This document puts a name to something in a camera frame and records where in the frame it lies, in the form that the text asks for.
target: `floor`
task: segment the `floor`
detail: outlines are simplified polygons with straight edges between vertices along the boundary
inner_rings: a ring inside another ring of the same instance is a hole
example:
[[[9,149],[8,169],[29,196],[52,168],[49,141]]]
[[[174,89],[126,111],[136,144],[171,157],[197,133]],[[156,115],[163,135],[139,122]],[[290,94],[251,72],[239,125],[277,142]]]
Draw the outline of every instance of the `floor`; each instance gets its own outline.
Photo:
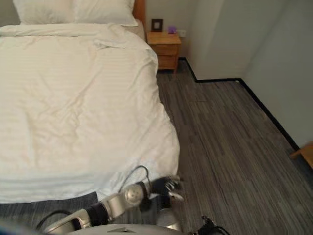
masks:
[[[291,146],[240,83],[195,83],[185,61],[177,74],[160,72],[157,80],[180,141],[185,201],[174,208],[185,232],[201,227],[202,215],[232,235],[313,231],[312,171],[302,158],[289,158]],[[75,211],[95,201],[91,194],[0,205],[0,218],[33,227],[53,210]],[[118,222],[153,224],[156,211],[157,201],[151,211],[133,210]]]

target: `white duvet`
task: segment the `white duvet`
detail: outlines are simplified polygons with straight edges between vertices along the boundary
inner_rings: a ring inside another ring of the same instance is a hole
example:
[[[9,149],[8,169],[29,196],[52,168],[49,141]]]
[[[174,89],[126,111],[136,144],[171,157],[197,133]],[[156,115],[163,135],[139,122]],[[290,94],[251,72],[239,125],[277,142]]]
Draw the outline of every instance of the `white duvet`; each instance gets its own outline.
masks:
[[[137,165],[175,174],[156,71],[151,48],[117,25],[0,28],[0,203],[101,199]]]

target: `electrical outlet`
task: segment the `electrical outlet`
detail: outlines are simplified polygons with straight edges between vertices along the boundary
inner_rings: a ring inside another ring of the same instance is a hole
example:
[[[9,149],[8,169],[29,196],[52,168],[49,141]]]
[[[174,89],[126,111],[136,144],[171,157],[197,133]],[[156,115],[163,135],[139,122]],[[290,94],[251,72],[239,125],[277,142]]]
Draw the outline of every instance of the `electrical outlet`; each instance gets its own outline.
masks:
[[[181,38],[186,37],[186,30],[177,30],[177,33]]]

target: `picture frame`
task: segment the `picture frame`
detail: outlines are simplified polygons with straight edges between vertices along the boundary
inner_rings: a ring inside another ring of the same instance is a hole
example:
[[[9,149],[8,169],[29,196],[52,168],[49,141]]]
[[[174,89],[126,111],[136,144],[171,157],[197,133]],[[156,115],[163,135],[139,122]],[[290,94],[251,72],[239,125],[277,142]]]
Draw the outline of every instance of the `picture frame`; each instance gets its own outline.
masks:
[[[151,20],[151,31],[162,32],[163,31],[163,19],[152,19]]]

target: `nightstand drawer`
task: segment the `nightstand drawer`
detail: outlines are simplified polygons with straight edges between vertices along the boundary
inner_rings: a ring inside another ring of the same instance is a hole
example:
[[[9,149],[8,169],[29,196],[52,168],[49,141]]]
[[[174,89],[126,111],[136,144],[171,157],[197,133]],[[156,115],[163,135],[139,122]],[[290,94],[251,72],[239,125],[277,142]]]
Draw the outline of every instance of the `nightstand drawer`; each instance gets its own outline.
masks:
[[[151,47],[157,55],[177,55],[179,49],[177,45],[153,45]]]
[[[176,66],[175,56],[159,55],[158,57],[158,68],[160,70],[174,70]]]

